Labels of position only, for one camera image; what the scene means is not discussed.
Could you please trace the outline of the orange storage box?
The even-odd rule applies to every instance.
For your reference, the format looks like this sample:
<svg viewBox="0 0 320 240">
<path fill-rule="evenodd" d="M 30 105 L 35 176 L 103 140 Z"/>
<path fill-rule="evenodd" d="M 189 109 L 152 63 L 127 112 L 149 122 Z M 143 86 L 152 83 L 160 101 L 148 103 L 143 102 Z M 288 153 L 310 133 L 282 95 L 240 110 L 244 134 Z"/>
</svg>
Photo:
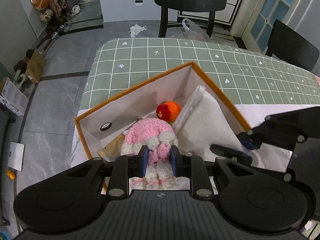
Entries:
<svg viewBox="0 0 320 240">
<path fill-rule="evenodd" d="M 100 157 L 99 150 L 118 135 L 125 135 L 140 119 L 157 118 L 160 103 L 175 101 L 183 108 L 198 86 L 217 100 L 236 135 L 249 130 L 245 118 L 217 84 L 190 62 L 144 81 L 77 117 L 76 129 L 87 157 Z"/>
</svg>

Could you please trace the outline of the black chair right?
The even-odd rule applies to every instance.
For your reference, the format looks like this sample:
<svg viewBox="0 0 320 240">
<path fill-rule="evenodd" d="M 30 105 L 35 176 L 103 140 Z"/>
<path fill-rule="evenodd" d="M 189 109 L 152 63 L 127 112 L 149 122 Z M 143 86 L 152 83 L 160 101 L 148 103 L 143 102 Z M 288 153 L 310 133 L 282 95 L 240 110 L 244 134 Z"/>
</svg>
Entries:
<svg viewBox="0 0 320 240">
<path fill-rule="evenodd" d="M 283 22 L 275 20 L 265 55 L 274 55 L 310 72 L 319 58 L 319 50 Z"/>
</svg>

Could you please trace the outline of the white cloth on floor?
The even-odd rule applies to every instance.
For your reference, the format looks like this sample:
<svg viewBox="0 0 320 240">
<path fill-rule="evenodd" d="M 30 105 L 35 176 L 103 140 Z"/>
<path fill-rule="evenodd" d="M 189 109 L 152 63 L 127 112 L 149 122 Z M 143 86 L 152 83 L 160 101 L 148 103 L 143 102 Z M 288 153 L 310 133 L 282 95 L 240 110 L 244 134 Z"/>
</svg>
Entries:
<svg viewBox="0 0 320 240">
<path fill-rule="evenodd" d="M 145 31 L 147 28 L 146 26 L 140 26 L 140 25 L 133 25 L 130 27 L 130 37 L 135 38 L 139 33 L 142 31 Z"/>
</svg>

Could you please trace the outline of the plastic bag on floor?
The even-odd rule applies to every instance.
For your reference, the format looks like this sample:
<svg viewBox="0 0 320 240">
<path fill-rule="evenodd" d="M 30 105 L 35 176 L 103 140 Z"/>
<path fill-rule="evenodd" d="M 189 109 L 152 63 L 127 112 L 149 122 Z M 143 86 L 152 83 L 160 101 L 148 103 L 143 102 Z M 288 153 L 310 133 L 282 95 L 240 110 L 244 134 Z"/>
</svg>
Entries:
<svg viewBox="0 0 320 240">
<path fill-rule="evenodd" d="M 196 23 L 188 18 L 182 20 L 182 28 L 184 30 L 185 37 L 189 40 L 210 42 L 211 39 L 208 34 Z"/>
</svg>

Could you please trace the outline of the pink white crochet doll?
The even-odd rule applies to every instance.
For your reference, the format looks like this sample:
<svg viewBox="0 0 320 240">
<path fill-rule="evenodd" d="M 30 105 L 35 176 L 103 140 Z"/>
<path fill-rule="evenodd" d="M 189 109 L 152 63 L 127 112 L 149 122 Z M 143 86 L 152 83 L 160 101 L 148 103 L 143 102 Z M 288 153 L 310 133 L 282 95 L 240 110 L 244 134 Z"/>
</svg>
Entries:
<svg viewBox="0 0 320 240">
<path fill-rule="evenodd" d="M 140 119 L 125 133 L 121 155 L 137 155 L 142 146 L 148 150 L 145 176 L 129 179 L 130 190 L 182 190 L 187 180 L 173 175 L 170 150 L 178 139 L 170 124 L 157 118 Z"/>
</svg>

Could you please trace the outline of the orange crochet toy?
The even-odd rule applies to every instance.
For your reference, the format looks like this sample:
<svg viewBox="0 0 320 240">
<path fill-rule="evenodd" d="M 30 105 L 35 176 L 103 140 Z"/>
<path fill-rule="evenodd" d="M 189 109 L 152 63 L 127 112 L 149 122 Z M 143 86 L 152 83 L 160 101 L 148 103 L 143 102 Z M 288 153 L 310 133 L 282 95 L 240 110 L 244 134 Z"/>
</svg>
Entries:
<svg viewBox="0 0 320 240">
<path fill-rule="evenodd" d="M 157 106 L 156 116 L 158 119 L 173 124 L 179 116 L 182 107 L 175 101 L 162 102 Z"/>
</svg>

